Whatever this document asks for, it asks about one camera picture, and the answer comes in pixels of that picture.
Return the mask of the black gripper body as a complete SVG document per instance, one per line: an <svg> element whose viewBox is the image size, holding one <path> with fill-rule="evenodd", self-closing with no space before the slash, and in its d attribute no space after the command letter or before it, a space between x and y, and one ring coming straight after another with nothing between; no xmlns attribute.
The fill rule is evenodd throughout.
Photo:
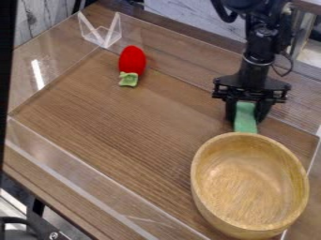
<svg viewBox="0 0 321 240"><path fill-rule="evenodd" d="M283 103L287 100L287 93L292 86L267 77L265 81L242 81L239 74L218 77L213 80L214 98L227 100L233 98L241 101L270 101L271 103Z"/></svg>

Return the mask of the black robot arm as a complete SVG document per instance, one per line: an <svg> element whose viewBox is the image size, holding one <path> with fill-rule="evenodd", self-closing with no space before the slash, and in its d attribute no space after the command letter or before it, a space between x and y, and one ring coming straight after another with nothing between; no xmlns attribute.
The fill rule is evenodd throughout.
<svg viewBox="0 0 321 240"><path fill-rule="evenodd" d="M210 0L213 8L225 23L238 17L245 20L246 48L238 71L213 80L213 98L226 103L226 119L233 122L237 103L253 104L253 117L261 123L271 106L287 100L292 86L269 76L277 55L290 61L290 69L277 72L279 77L290 74L293 60L286 49L292 45L292 0Z"/></svg>

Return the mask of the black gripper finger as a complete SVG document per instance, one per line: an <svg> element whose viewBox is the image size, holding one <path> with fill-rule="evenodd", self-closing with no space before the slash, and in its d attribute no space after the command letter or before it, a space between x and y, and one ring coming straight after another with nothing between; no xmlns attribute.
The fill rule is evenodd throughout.
<svg viewBox="0 0 321 240"><path fill-rule="evenodd" d="M270 112L270 109L271 109L270 101L263 100L255 104L254 118L255 118L257 123L261 123L265 120L265 118Z"/></svg>
<svg viewBox="0 0 321 240"><path fill-rule="evenodd" d="M237 100L229 99L226 101L226 119L233 122L235 117L235 111L237 111Z"/></svg>

